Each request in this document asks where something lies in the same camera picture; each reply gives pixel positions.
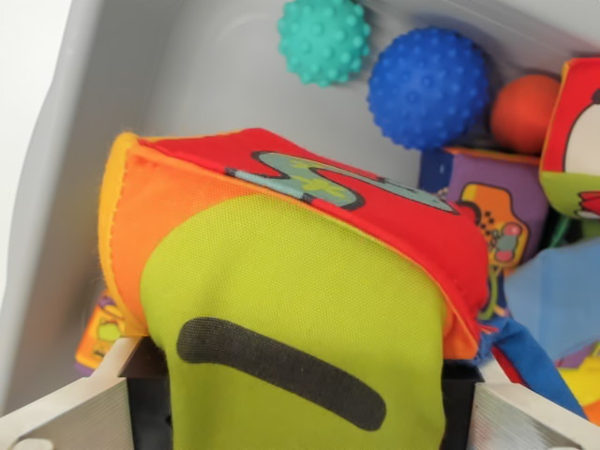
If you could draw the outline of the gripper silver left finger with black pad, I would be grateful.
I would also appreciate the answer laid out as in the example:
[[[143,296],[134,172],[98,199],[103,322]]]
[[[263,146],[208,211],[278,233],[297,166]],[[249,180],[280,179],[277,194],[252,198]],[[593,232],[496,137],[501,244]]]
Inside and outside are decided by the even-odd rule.
[[[1,417],[3,449],[170,449],[166,362],[148,337],[120,338],[95,372]]]

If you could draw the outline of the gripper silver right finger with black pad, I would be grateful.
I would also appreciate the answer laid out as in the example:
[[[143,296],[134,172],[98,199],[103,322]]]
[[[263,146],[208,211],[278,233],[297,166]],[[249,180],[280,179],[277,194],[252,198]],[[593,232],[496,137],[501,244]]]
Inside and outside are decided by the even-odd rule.
[[[599,427],[512,383],[495,359],[480,367],[446,362],[442,449],[585,449]]]

